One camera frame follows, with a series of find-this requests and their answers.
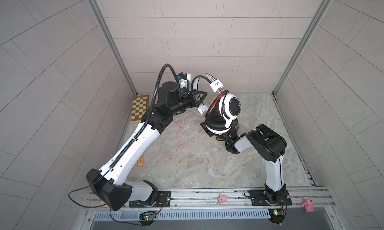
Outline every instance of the checkered board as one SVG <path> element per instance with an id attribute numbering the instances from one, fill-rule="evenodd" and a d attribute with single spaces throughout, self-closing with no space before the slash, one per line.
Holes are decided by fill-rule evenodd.
<path id="1" fill-rule="evenodd" d="M 145 111 L 149 108 L 149 95 L 137 96 L 133 99 L 131 122 L 137 123 L 141 121 Z"/>

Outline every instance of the pink pig toy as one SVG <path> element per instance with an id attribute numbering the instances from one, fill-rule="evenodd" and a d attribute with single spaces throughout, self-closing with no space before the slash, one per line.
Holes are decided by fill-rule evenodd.
<path id="1" fill-rule="evenodd" d="M 304 203 L 302 203 L 301 206 L 305 208 L 307 212 L 313 212 L 313 202 L 307 197 L 304 197 Z"/>
<path id="2" fill-rule="evenodd" d="M 217 200 L 218 200 L 219 203 L 225 203 L 225 202 L 227 202 L 228 197 L 226 195 L 221 195 L 220 194 L 220 196 L 218 196 Z"/>

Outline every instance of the pink plush toy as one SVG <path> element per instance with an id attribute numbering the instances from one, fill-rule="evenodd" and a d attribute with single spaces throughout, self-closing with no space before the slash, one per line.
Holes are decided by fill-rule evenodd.
<path id="1" fill-rule="evenodd" d="M 313 212 L 313 202 L 307 197 L 304 197 L 304 203 L 302 203 L 301 206 L 305 208 L 307 212 Z"/>
<path id="2" fill-rule="evenodd" d="M 225 203 L 225 202 L 227 202 L 227 200 L 228 200 L 228 197 L 226 196 L 226 195 L 221 195 L 220 194 L 220 196 L 218 196 L 218 202 L 220 202 L 220 203 Z"/>

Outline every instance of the black mounting plate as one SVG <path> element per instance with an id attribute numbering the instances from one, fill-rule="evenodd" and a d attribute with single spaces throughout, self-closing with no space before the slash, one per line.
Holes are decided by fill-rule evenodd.
<path id="1" fill-rule="evenodd" d="M 170 191 L 157 191 L 157 197 L 160 199 L 162 207 L 170 206 Z M 144 201 L 131 201 L 129 207 L 147 207 L 144 205 Z"/>
<path id="2" fill-rule="evenodd" d="M 249 190 L 248 191 L 253 198 L 251 198 L 252 206 L 282 206 L 285 205 L 282 202 L 277 203 L 276 205 L 270 205 L 265 200 L 264 190 Z M 288 190 L 284 191 L 284 196 L 282 200 L 286 202 L 287 205 L 292 205 L 291 197 L 288 194 Z"/>

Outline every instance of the metal corner post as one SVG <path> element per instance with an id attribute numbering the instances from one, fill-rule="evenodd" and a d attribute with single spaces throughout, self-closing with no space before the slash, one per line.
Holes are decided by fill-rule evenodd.
<path id="1" fill-rule="evenodd" d="M 103 35 L 106 37 L 108 45 L 111 47 L 111 51 L 113 54 L 113 57 L 115 57 L 115 60 L 117 61 L 117 64 L 119 65 L 120 69 L 122 70 L 122 73 L 124 77 L 127 79 L 129 86 L 131 87 L 133 93 L 137 96 L 137 91 L 132 83 L 131 78 L 128 75 L 127 68 L 125 67 L 123 60 L 119 54 L 119 51 L 116 47 L 116 44 L 113 41 L 112 35 L 110 31 L 108 30 L 107 24 L 104 21 L 103 16 L 101 15 L 101 12 L 99 10 L 99 7 L 95 0 L 87 0 L 89 6 L 91 7 L 91 10 L 96 18 L 96 21 L 99 24 L 99 27 L 103 33 Z"/>
<path id="2" fill-rule="evenodd" d="M 272 92 L 275 96 L 280 91 L 283 83 L 287 79 L 289 73 L 293 69 L 293 66 L 299 59 L 301 53 L 303 52 L 305 46 L 307 45 L 308 41 L 310 40 L 314 30 L 318 26 L 318 24 L 321 21 L 321 18 L 323 17 L 324 13 L 327 11 L 329 5 L 331 4 L 332 0 L 322 0 L 319 7 L 317 8 L 310 25 L 308 26 L 307 30 L 305 31 L 303 37 L 301 38 L 299 45 L 297 46 L 295 52 L 293 53 L 291 60 L 289 61 L 285 71 L 283 72 L 283 75 L 281 76 L 281 79 L 276 85 L 275 90 Z"/>

